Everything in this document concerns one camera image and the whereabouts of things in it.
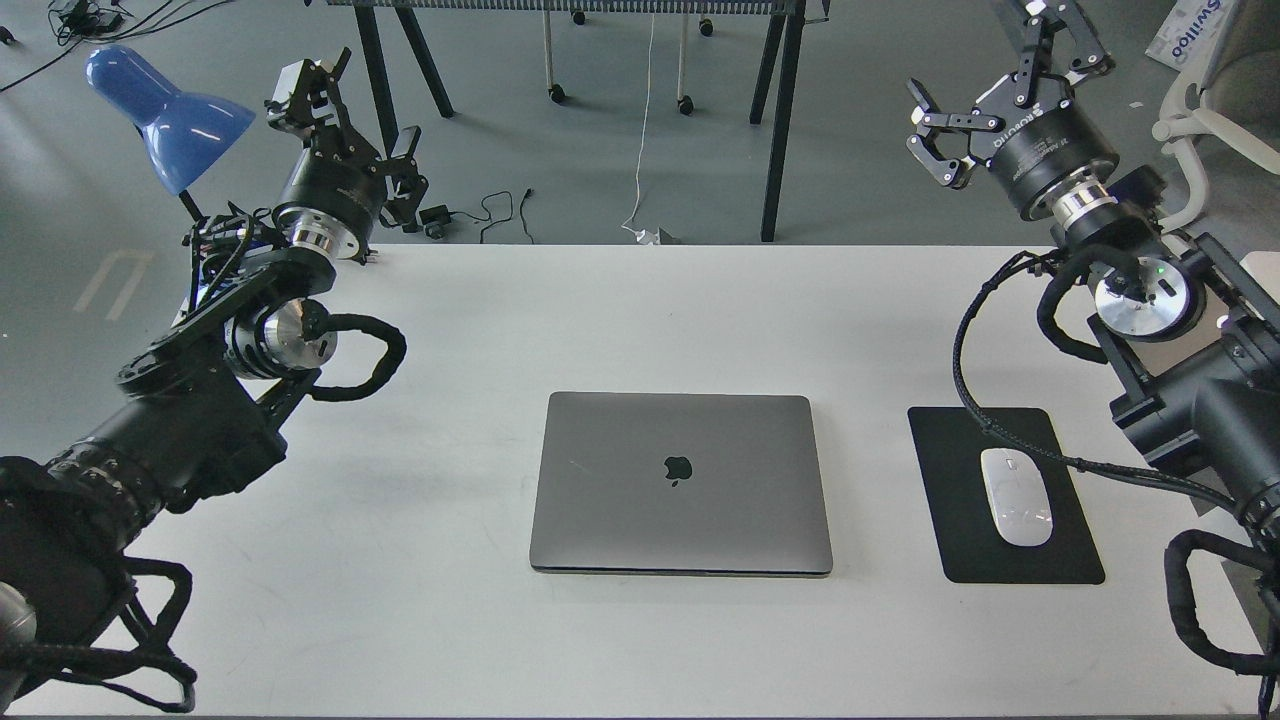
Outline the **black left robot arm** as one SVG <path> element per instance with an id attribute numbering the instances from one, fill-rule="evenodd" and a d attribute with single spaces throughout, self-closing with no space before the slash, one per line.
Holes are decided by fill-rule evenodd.
<path id="1" fill-rule="evenodd" d="M 241 492 L 279 464 L 303 398 L 366 398 L 403 363 L 393 325 L 317 301 L 337 260 L 367 260 L 375 224 L 415 228 L 428 188 L 417 127 L 383 155 L 351 124 L 349 56 L 282 70 L 268 120 L 302 152 L 274 208 L 189 206 L 187 302 L 119 372 L 127 405 L 47 462 L 3 460 L 4 705 L 58 680 L 191 711 L 197 675 L 170 642 L 192 575 L 127 546 L 161 511 Z"/>

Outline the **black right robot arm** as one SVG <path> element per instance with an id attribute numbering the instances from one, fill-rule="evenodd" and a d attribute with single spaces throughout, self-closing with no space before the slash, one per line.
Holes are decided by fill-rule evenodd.
<path id="1" fill-rule="evenodd" d="M 1190 59 L 1166 92 L 1152 135 L 1188 183 L 1180 211 L 1162 208 L 1164 179 L 1149 167 L 1115 178 L 1119 158 L 1082 110 L 1076 86 L 1108 74 L 1112 55 L 1076 1 L 997 1 L 1016 51 L 966 111 L 943 111 L 916 79 L 906 145 L 938 184 L 960 190 L 983 168 L 1025 222 L 1055 223 L 1052 252 L 1021 251 L 980 288 L 955 334 L 951 372 L 978 428 L 1014 448 L 1079 471 L 1175 492 L 1230 512 L 1238 543 L 1204 530 L 1176 536 L 1164 555 L 1167 606 L 1181 643 L 1204 661 L 1260 678 L 1258 715 L 1277 689 L 1277 301 L 1213 236 L 1185 227 L 1204 206 L 1208 177 L 1196 138 L 1212 136 L 1266 172 L 1277 150 L 1213 106 L 1229 44 L 1258 40 L 1277 15 L 1242 1 L 1221 35 Z M 1001 427 L 972 396 L 963 374 L 969 325 L 1018 272 L 1050 281 L 1036 309 L 1041 334 L 1060 352 L 1110 366 L 1123 386 L 1111 402 L 1116 427 L 1144 468 L 1064 456 Z M 1187 562 L 1215 553 L 1258 574 L 1268 616 L 1261 653 L 1217 647 L 1202 629 Z"/>

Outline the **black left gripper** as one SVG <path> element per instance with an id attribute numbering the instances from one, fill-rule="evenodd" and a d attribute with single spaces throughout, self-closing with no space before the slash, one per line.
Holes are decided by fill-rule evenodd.
<path id="1" fill-rule="evenodd" d="M 293 135 L 303 150 L 271 218 L 289 243 L 366 263 L 378 215 L 385 228 L 420 231 L 429 182 L 416 160 L 419 126 L 401 129 L 379 161 L 379 151 L 351 123 L 339 88 L 351 55 L 344 47 L 335 61 L 305 58 L 280 70 L 265 102 L 268 124 Z M 378 161 L 380 177 L 369 174 Z"/>

